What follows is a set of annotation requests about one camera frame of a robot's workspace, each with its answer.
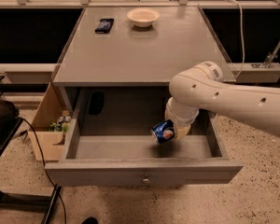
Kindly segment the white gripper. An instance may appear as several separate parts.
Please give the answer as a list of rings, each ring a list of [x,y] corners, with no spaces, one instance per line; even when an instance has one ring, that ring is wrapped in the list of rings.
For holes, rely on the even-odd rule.
[[[167,103],[164,117],[174,124],[175,140],[184,138],[190,130],[190,125],[198,116],[196,107],[180,103]]]

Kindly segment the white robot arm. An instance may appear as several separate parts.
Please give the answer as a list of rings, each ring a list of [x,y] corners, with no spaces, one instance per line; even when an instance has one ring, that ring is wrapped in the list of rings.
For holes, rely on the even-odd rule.
[[[216,63],[203,62],[175,75],[165,117],[182,138],[201,109],[280,137],[280,89],[230,85]]]

